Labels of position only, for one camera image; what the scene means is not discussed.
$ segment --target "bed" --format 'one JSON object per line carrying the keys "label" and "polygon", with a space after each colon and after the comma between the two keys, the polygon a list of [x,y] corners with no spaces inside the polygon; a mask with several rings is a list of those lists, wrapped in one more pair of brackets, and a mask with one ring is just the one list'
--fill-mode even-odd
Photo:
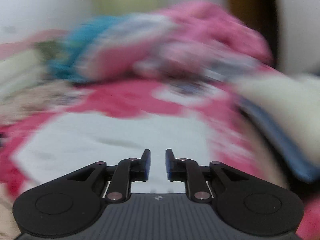
{"label": "bed", "polygon": [[[43,71],[30,47],[10,55],[0,63],[8,80],[0,87],[2,98],[36,85]],[[274,71],[265,65],[260,69]],[[178,158],[201,165],[221,161],[288,187],[259,133],[237,111],[232,87],[204,84],[202,89],[201,95],[183,95],[170,83],[139,78],[81,85],[46,111],[2,127],[6,142],[0,150],[0,207],[5,216],[0,237],[12,239],[19,233],[10,208],[25,190],[95,161],[113,165],[140,156],[144,148],[151,150],[150,183],[135,182],[133,192],[184,192],[181,183],[166,180],[167,148]],[[297,231],[303,239],[314,239],[318,233],[317,203],[315,199],[306,205]]]}

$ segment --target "pink cloth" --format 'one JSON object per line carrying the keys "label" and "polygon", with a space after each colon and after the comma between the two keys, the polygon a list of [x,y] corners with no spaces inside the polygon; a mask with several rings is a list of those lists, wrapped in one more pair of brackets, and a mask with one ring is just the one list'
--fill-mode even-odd
{"label": "pink cloth", "polygon": [[297,234],[305,240],[320,239],[320,196],[305,205],[304,216]]}
{"label": "pink cloth", "polygon": [[266,64],[272,62],[270,48],[258,32],[211,2],[183,2],[155,13],[169,16],[180,27],[170,33],[155,54],[134,64],[141,76],[199,75],[227,54],[227,58],[245,54]]}
{"label": "pink cloth", "polygon": [[157,39],[145,38],[142,41],[120,44],[98,49],[92,59],[77,66],[79,74],[90,81],[111,80],[123,76],[131,69],[132,63],[148,56]]}
{"label": "pink cloth", "polygon": [[205,44],[217,40],[232,50],[249,55],[269,65],[272,55],[266,40],[209,1],[193,0],[157,11],[171,17],[182,27],[172,35],[180,41],[199,41]]}

